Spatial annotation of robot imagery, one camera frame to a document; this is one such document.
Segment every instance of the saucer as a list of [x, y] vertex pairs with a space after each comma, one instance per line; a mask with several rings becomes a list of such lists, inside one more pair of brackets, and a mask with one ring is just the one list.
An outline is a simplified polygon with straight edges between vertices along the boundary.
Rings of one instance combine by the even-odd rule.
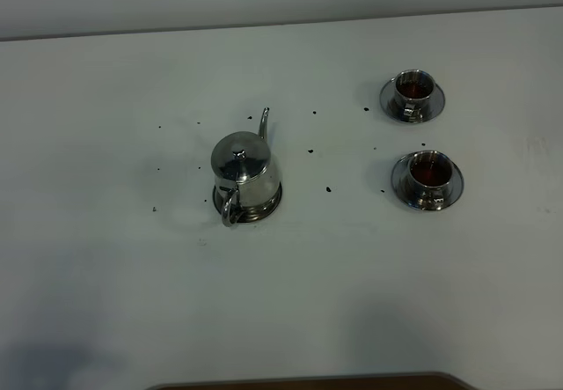
[[395, 100], [395, 79], [387, 82], [379, 93], [379, 103], [384, 112], [395, 121], [401, 123], [423, 123], [437, 117], [446, 105], [446, 97], [442, 88], [435, 84], [435, 91], [428, 100], [428, 106], [424, 109], [424, 114], [407, 118], [403, 115], [403, 107], [399, 107]]
[[[418, 152], [412, 152], [408, 155], [405, 155], [402, 159], [400, 159], [397, 164], [393, 167], [393, 171], [391, 172], [391, 186], [395, 191], [395, 195], [406, 205], [416, 210], [424, 210], [424, 211], [436, 211], [432, 208], [428, 208], [428, 206], [433, 205], [429, 203], [429, 200], [420, 199], [418, 195], [406, 186], [406, 172], [408, 169], [408, 163], [411, 158]], [[444, 199], [441, 207], [437, 210], [445, 210], [449, 206], [453, 205], [464, 192], [464, 176], [461, 174], [459, 167], [457, 167], [456, 163], [451, 161], [453, 165], [453, 170], [451, 173], [449, 184], [451, 185], [451, 193], [450, 195]]]

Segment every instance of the tea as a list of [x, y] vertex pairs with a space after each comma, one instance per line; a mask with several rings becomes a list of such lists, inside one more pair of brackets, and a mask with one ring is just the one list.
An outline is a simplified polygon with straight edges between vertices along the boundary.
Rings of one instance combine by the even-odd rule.
[[413, 164], [411, 174], [419, 183], [435, 187], [450, 181], [451, 170], [447, 166], [434, 161], [421, 161]]
[[397, 84], [397, 91], [407, 98], [426, 98], [432, 92], [431, 88], [417, 82], [404, 82]]

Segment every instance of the metal saucer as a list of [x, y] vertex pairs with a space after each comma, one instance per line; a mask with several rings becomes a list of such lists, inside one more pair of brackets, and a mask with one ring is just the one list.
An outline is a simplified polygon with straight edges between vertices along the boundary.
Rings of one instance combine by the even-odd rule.
[[420, 192], [419, 189], [413, 188], [412, 176], [408, 171], [409, 161], [415, 154], [423, 151], [412, 152], [401, 158], [393, 167], [391, 172], [391, 186], [395, 191], [395, 195], [406, 205], [415, 210], [423, 211], [439, 211], [445, 210], [453, 205], [464, 192], [464, 176], [461, 174], [459, 167], [450, 160], [452, 169], [451, 177], [447, 184], [450, 190], [447, 197], [445, 197], [439, 204], [435, 204], [431, 193]]
[[[236, 223], [253, 223], [255, 221], [260, 221], [270, 214], [272, 214], [280, 201], [282, 200], [282, 184], [280, 183], [280, 187], [278, 188], [275, 195], [267, 202], [263, 203], [262, 205], [250, 208], [244, 208], [240, 210], [238, 213], [234, 215], [237, 219]], [[215, 186], [213, 186], [213, 204], [219, 214], [221, 214], [221, 208], [223, 206], [223, 198], [217, 192]]]
[[446, 106], [446, 97], [442, 88], [435, 84], [435, 91], [430, 95], [428, 105], [420, 111], [420, 115], [405, 117], [405, 108], [399, 107], [395, 100], [395, 78], [387, 82], [379, 93], [379, 104], [384, 112], [395, 121], [401, 123], [423, 123], [440, 115]]

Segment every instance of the table surface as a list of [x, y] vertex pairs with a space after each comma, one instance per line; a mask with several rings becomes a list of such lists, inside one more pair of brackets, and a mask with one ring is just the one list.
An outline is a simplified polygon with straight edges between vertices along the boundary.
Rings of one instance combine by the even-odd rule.
[[[563, 8], [1, 43], [0, 387], [563, 387], [561, 42]], [[378, 106], [411, 68], [421, 125]], [[264, 107], [283, 199], [230, 230], [210, 154]], [[423, 148], [465, 178], [442, 212], [391, 189]]]

